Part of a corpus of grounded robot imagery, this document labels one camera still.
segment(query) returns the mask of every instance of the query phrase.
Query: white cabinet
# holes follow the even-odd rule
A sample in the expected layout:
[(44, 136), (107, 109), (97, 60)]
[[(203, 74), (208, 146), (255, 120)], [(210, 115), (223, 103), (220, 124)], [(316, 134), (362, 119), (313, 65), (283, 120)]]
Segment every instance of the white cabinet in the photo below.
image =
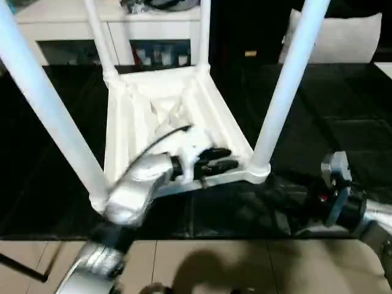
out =
[[(118, 0), (96, 0), (96, 6), (115, 64), (135, 64), (131, 44), (141, 40), (189, 41), (190, 63), (197, 62), (199, 7), (126, 15)], [(18, 12), (16, 19), (41, 65), (79, 64), (80, 59), (95, 63), (97, 52), (83, 0), (38, 0)], [(80, 58), (81, 53), (89, 56)]]
[(190, 63), (197, 63), (198, 21), (123, 21), (109, 22), (108, 25), (120, 64), (135, 64), (131, 49), (133, 40), (189, 40)]
[[(102, 24), (106, 39), (111, 40), (107, 23), (104, 22)], [(65, 60), (73, 61), (75, 58), (78, 58), (76, 52), (83, 50), (83, 48), (80, 48), (83, 45), (85, 48), (95, 48), (94, 38), (88, 22), (22, 23), (20, 24), (20, 29), (36, 58), (43, 66), (48, 64), (67, 64)], [(108, 42), (108, 47), (113, 62), (118, 64), (113, 42)], [(55, 57), (57, 57), (59, 62), (53, 61)]]

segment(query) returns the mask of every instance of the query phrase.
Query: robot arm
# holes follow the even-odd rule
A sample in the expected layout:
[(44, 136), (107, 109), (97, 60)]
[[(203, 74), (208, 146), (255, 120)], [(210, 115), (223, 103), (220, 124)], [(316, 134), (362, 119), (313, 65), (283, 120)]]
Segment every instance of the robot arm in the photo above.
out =
[(213, 148), (201, 129), (186, 130), (177, 156), (143, 152), (113, 185), (104, 212), (109, 222), (92, 234), (56, 294), (119, 293), (117, 278), (124, 268), (125, 256), (158, 189), (170, 181), (185, 184), (238, 166), (230, 159), (210, 164), (210, 160), (228, 157), (231, 151)]

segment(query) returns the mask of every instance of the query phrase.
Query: white plastic stool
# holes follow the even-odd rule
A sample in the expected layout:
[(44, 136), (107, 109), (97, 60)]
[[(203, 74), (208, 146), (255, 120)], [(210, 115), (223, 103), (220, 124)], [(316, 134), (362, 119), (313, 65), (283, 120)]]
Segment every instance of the white plastic stool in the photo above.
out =
[[(171, 106), (182, 100), (186, 119), (211, 131), (218, 145), (228, 147), (240, 162), (236, 170), (206, 179), (208, 185), (246, 180), (262, 183), (269, 175), (270, 159), (302, 79), (313, 44), (330, 0), (306, 0), (285, 64), (278, 79), (254, 152), (209, 75), (208, 46), (210, 0), (202, 0), (200, 58), (195, 67), (119, 75), (110, 59), (93, 0), (85, 0), (95, 43), (109, 89), (105, 174), (88, 148), (43, 69), (34, 59), (5, 0), (0, 0), (0, 58), (31, 107), (90, 193), (90, 201), (102, 211), (110, 182), (116, 180), (129, 161), (143, 149), (155, 130), (149, 124), (151, 104), (165, 101)], [(198, 189), (168, 186), (161, 195)]]

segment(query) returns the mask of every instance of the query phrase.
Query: white pillow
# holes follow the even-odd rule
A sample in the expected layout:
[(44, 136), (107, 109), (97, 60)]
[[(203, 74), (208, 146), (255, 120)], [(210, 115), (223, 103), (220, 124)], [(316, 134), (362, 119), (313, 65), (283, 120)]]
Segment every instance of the white pillow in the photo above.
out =
[[(279, 63), (286, 58), (302, 13), (292, 9)], [(366, 63), (377, 48), (382, 13), (364, 18), (326, 18), (314, 45), (309, 63)]]

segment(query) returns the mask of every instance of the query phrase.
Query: black table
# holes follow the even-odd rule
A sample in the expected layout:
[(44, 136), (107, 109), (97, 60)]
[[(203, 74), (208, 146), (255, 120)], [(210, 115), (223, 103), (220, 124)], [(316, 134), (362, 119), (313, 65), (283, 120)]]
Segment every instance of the black table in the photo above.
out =
[[(108, 92), (99, 67), (45, 69), (103, 166)], [(120, 67), (120, 72), (135, 70)], [(212, 70), (216, 84), (254, 146), (279, 76), (278, 65)], [(88, 193), (9, 75), (0, 79), (3, 169), (0, 238), (86, 239), (102, 222)], [(368, 197), (392, 203), (390, 80), (373, 65), (309, 66), (279, 138), (267, 183), (231, 183), (155, 201), (144, 239), (280, 238), (276, 203), (286, 209), (306, 197), (304, 179), (320, 162), (347, 151), (354, 180)], [(289, 217), (296, 229), (298, 219)]]

